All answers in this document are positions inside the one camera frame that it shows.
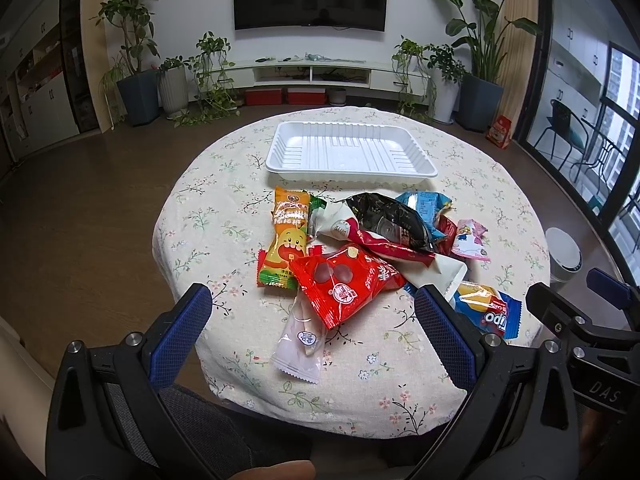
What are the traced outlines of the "person's left hand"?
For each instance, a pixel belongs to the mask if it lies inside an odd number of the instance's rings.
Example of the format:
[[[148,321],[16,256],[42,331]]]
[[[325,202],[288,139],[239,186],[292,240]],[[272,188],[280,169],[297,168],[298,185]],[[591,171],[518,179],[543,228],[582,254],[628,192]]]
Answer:
[[[270,467],[247,469],[230,477],[230,480],[314,480],[316,468],[309,460],[293,460]]]

